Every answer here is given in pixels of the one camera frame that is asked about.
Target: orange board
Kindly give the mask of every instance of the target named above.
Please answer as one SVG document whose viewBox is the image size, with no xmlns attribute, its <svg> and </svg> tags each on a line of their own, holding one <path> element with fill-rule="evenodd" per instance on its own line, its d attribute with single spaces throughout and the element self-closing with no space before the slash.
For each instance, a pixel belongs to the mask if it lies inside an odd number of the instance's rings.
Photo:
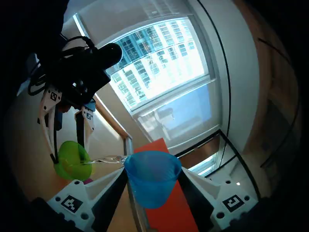
<svg viewBox="0 0 309 232">
<path fill-rule="evenodd" d="M 134 153 L 143 151 L 168 153 L 167 146 L 162 138 L 135 149 Z M 178 181 L 162 207 L 158 209 L 145 209 L 145 211 L 150 227 L 158 230 L 158 232 L 198 232 L 197 225 Z"/>
</svg>

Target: blue cup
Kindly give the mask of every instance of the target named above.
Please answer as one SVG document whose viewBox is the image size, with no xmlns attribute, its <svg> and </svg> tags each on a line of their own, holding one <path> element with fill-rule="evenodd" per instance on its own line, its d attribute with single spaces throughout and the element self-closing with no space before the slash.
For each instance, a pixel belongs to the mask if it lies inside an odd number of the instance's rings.
<svg viewBox="0 0 309 232">
<path fill-rule="evenodd" d="M 165 152 L 145 151 L 129 156 L 124 167 L 136 201 L 145 208 L 156 209 L 171 194 L 181 162 Z"/>
</svg>

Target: green cup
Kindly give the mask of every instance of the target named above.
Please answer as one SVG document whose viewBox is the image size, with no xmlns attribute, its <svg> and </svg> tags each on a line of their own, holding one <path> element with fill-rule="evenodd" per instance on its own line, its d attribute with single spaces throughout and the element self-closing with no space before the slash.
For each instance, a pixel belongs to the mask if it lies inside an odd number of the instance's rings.
<svg viewBox="0 0 309 232">
<path fill-rule="evenodd" d="M 87 180 L 92 172 L 92 165 L 81 165 L 89 162 L 90 157 L 86 150 L 77 142 L 66 141 L 58 151 L 59 163 L 54 164 L 56 173 L 67 180 Z"/>
</svg>

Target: pink object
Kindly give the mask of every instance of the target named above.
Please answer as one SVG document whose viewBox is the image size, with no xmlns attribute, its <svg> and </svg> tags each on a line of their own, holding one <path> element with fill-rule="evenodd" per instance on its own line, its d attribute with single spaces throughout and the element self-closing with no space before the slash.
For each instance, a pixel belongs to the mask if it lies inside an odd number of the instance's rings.
<svg viewBox="0 0 309 232">
<path fill-rule="evenodd" d="M 83 181 L 84 184 L 89 184 L 90 182 L 92 182 L 93 180 L 91 180 L 90 178 L 88 178 L 87 180 Z"/>
</svg>

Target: glass facade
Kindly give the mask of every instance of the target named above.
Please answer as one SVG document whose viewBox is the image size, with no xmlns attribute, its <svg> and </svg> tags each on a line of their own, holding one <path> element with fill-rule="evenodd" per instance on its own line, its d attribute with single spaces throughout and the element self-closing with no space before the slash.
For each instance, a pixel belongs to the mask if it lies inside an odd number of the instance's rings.
<svg viewBox="0 0 309 232">
<path fill-rule="evenodd" d="M 189 24 L 188 19 L 159 22 L 115 42 L 122 59 L 107 73 L 130 109 L 205 74 Z"/>
</svg>

